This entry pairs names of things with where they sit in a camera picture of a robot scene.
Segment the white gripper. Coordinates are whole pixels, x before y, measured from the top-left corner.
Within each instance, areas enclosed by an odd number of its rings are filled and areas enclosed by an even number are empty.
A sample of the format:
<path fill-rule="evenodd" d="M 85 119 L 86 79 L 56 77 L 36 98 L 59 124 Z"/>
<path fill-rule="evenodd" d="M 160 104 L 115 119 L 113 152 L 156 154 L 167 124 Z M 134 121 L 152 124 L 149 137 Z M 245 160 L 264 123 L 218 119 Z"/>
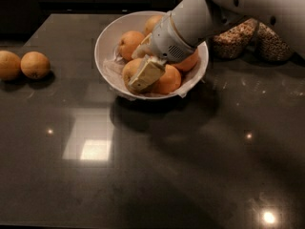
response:
<path fill-rule="evenodd" d="M 194 51 L 195 48 L 181 38 L 168 12 L 132 53 L 132 59 L 144 58 L 128 86 L 135 92 L 146 91 L 165 73 L 165 60 L 179 63 Z"/>

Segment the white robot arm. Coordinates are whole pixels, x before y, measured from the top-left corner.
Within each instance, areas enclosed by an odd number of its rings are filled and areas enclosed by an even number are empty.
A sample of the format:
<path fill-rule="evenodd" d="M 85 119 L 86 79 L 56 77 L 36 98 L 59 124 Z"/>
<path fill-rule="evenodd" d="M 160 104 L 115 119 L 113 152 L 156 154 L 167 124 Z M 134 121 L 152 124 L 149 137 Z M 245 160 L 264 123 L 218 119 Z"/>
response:
<path fill-rule="evenodd" d="M 305 56 L 305 0 L 182 0 L 132 54 L 142 62 L 128 86 L 147 89 L 164 74 L 166 63 L 183 61 L 207 38 L 248 18 L 264 23 Z"/>

